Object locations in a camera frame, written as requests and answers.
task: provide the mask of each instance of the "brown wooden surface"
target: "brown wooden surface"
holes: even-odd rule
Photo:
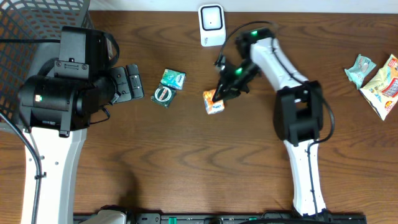
[[[212,64],[220,48],[200,45],[197,13],[91,12],[91,18],[119,43],[118,65],[138,64],[146,97],[110,107],[111,120],[88,130],[75,212],[92,213],[106,204],[165,213],[290,209],[289,157],[274,133],[275,93],[265,78],[253,80],[250,94],[229,101],[224,112],[209,116],[201,94],[217,84]],[[226,13],[228,31],[261,19],[279,23],[286,55],[322,84],[335,112],[335,135],[319,152],[327,207],[364,212],[370,224],[396,223],[398,108],[382,122],[343,68],[358,54],[370,57],[377,67],[367,82],[389,54],[398,54],[398,16]],[[225,53],[239,62],[233,44]],[[187,73],[169,109],[150,101],[164,68]],[[323,136],[329,128],[326,114],[325,122]],[[23,145],[3,132],[0,142],[0,223],[19,223]]]

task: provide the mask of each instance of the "white arm segment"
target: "white arm segment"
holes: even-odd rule
[[[251,60],[264,72],[274,90],[278,91],[285,86],[292,88],[301,84],[293,80],[280,65],[274,53],[272,52],[272,43],[274,44],[275,54],[278,55],[278,58],[285,65],[287,70],[300,81],[308,81],[308,79],[300,74],[300,72],[298,72],[292,63],[287,59],[282,49],[279,47],[278,40],[274,39],[274,41],[272,41],[271,37],[265,38],[258,40],[257,43],[251,45],[250,57]]]
[[[294,147],[290,142],[284,141],[290,158],[290,166],[292,167],[293,183],[294,183],[294,199],[293,206],[301,216],[304,214],[314,215],[315,206],[313,195],[311,192],[310,168],[308,164],[307,147],[313,140],[300,142]],[[318,171],[318,144],[311,146],[311,170],[313,188],[315,192],[315,200],[317,201],[317,210],[320,213],[326,208],[323,201],[319,171]]]
[[[32,146],[44,156],[39,198],[39,211],[36,223],[72,224],[75,182],[80,151],[86,140],[87,129],[71,131],[69,138],[60,138],[59,131],[46,128],[32,128],[24,133]],[[25,148],[26,177],[22,224],[30,224],[35,195],[36,166],[32,155]]]
[[[278,56],[280,62],[286,69],[293,74],[293,76],[300,81],[308,81],[297,69],[292,65],[288,58],[279,47],[277,39],[272,41],[272,38],[258,40],[257,43],[251,45],[251,60],[264,72],[265,76],[271,83],[275,91],[283,89],[284,87],[293,88],[301,85],[290,77],[286,70],[279,63],[273,53]],[[292,166],[292,174],[294,181],[294,199],[293,205],[301,216],[304,214],[314,215],[315,206],[313,203],[313,195],[311,192],[310,169],[308,166],[308,156],[306,153],[308,144],[313,140],[303,141],[294,147],[288,141],[284,141],[290,157],[290,165]],[[323,201],[319,171],[318,171],[318,144],[311,147],[311,167],[312,178],[314,184],[315,198],[317,201],[318,212],[326,208]]]

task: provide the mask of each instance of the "green packet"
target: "green packet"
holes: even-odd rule
[[[177,72],[170,69],[165,69],[163,73],[161,84],[172,87],[176,90],[182,90],[185,81],[185,73]]]

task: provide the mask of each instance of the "gray plastic basket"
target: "gray plastic basket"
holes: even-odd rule
[[[93,28],[89,5],[90,0],[3,0],[0,39],[59,39],[63,26]],[[0,110],[15,123],[18,89],[32,73],[40,45],[0,43]]]

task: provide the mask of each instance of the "white rectangular device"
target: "white rectangular device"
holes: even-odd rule
[[[223,7],[219,4],[207,4],[200,6],[198,13],[201,45],[223,45],[226,37]]]

